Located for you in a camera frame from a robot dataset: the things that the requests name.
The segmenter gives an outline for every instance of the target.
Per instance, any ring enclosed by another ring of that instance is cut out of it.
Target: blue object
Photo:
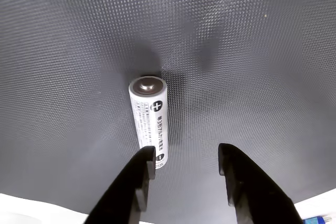
[[[325,224],[323,217],[317,216],[303,220],[303,224]]]

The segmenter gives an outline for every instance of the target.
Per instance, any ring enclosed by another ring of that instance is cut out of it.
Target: aa battery
[[[144,76],[131,82],[129,92],[139,146],[155,146],[158,169],[168,160],[167,84]]]

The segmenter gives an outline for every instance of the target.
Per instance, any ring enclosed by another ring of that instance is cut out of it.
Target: gray textured surface
[[[295,201],[336,185],[335,0],[0,0],[0,193],[88,213],[138,149],[128,83],[169,87],[142,220],[235,223],[218,143]]]

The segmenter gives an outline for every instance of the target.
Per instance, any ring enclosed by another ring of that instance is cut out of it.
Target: white surface
[[[87,216],[53,204],[0,194],[1,224],[83,224]]]
[[[336,223],[336,189],[296,203],[295,207],[302,219],[330,216]]]

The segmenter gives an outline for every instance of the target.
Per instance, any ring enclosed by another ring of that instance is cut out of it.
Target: textured rubber mat
[[[333,189],[335,1],[0,0],[0,193],[89,213],[139,148],[144,74],[167,81],[170,154],[143,221],[235,223],[219,143],[295,202]]]

